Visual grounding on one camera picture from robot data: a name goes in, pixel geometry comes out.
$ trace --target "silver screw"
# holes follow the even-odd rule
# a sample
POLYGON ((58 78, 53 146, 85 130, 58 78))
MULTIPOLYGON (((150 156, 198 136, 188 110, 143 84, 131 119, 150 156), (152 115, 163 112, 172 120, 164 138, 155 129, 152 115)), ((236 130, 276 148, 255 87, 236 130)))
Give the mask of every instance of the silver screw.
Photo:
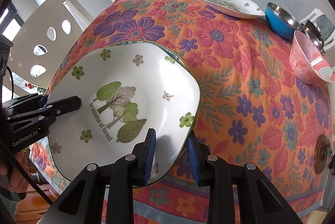
POLYGON ((247 169, 249 169, 249 170, 255 170, 256 166, 253 163, 247 163, 247 169))
POLYGON ((217 160, 217 156, 214 154, 208 155, 207 159, 211 162, 215 162, 217 160))
POLYGON ((126 155, 126 161, 132 161, 135 160, 136 156, 134 154, 128 154, 126 155))
POLYGON ((97 165, 95 165, 95 164, 89 164, 87 166, 88 171, 93 171, 93 170, 96 170, 96 169, 97 169, 97 165))

